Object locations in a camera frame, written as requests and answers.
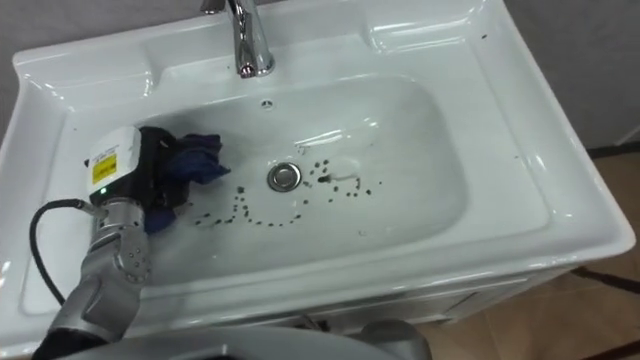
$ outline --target floor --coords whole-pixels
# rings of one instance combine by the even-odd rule
[[[640,234],[640,153],[595,163]],[[588,268],[640,281],[640,246]],[[640,339],[640,296],[567,274],[457,324],[420,330],[435,360],[579,360]]]

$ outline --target faucet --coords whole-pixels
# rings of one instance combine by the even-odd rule
[[[264,37],[262,22],[254,0],[204,0],[200,11],[217,14],[229,3],[233,23],[236,71],[243,79],[266,76],[273,71],[275,60]]]

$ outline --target drain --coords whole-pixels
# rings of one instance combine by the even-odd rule
[[[274,166],[267,175],[267,184],[277,192],[288,192],[300,185],[302,173],[292,163],[280,163]]]

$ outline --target sink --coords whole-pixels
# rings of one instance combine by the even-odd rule
[[[501,1],[290,0],[260,12],[277,62],[262,78],[236,75],[224,14],[15,56],[0,318],[20,325],[0,327],[0,346],[37,341],[57,309],[28,253],[33,212],[86,198],[89,148],[127,125],[219,134],[232,170],[192,186],[177,223],[151,239],[133,335],[571,267],[633,246]],[[267,184],[280,163],[300,169],[292,191]],[[73,211],[40,223],[64,294],[91,232]]]
[[[157,285],[428,241],[466,208],[464,174],[442,112],[411,79],[345,78],[145,124],[177,136],[220,134],[222,161],[232,169],[213,185],[193,186],[178,226],[152,242]],[[302,184],[288,193],[267,186],[280,162],[302,172]],[[327,175],[331,182],[318,181]],[[188,268],[180,266],[184,259]]]

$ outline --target yellow sticker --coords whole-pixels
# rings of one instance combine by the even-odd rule
[[[116,172],[116,154],[107,156],[93,166],[93,184]]]

